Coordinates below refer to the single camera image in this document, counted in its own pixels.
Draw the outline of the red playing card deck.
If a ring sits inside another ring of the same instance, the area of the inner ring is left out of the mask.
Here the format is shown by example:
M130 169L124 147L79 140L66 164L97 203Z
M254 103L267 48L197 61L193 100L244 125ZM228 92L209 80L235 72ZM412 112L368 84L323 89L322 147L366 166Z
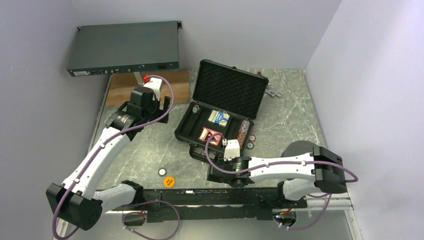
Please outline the red playing card deck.
M210 145L219 146L221 141L223 140L223 135L221 132L212 130L207 127L203 127L198 139L201 142L207 142L209 140Z

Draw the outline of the orange round sticker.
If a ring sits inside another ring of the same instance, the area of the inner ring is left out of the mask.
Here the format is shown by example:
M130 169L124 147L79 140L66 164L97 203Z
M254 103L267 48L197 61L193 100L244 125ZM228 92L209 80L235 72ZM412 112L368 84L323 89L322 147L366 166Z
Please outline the orange round sticker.
M172 176L167 176L167 177L165 177L165 179L163 180L163 185L164 185L166 188L172 188L172 187L174 187L174 186L175 186L175 184L176 184L176 180L175 180L175 178L174 178L174 177L172 177Z

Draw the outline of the blue playing card deck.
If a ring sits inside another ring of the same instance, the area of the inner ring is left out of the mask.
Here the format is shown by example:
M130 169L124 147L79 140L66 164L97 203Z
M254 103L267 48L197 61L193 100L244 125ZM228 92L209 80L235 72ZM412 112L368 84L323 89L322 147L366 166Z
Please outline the blue playing card deck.
M208 121L221 127L226 127L230 117L231 116L224 111L212 110L208 117Z

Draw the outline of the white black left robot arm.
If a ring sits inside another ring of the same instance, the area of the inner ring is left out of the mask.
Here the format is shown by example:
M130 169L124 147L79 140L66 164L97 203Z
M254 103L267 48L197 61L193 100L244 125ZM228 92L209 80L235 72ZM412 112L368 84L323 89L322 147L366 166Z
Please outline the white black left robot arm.
M104 174L119 153L131 143L137 133L154 123L167 123L174 106L175 94L160 101L160 88L138 86L106 120L98 141L81 164L61 184L52 183L46 197L53 213L52 230L58 220L87 231L102 214L126 205L131 210L144 203L143 187L130 180L106 190L98 190Z

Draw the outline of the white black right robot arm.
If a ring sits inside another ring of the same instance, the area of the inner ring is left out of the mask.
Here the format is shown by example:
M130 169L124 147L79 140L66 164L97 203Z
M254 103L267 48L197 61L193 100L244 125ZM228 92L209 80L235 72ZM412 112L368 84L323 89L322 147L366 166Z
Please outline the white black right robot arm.
M340 156L317 146L290 157L239 156L230 161L211 162L206 179L233 188L243 188L265 180L280 180L282 190L275 194L275 200L280 207L287 208L308 194L346 193L346 171Z

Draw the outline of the green poker chip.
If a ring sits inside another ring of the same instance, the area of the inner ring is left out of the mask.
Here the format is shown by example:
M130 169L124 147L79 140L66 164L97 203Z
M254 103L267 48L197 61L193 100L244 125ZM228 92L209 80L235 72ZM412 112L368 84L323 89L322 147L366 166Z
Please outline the green poker chip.
M160 168L160 169L157 171L157 174L158 174L160 177L164 177L164 176L166 176L166 175L167 175L167 169L166 169L166 168Z

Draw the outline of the row of poker chips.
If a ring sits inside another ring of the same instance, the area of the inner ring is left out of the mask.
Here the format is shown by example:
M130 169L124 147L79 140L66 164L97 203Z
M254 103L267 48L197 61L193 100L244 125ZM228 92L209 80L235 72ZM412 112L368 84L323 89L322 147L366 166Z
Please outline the row of poker chips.
M243 120L240 124L239 130L236 136L240 149L243 148L244 142L248 135L249 127L250 127L250 122L248 120Z

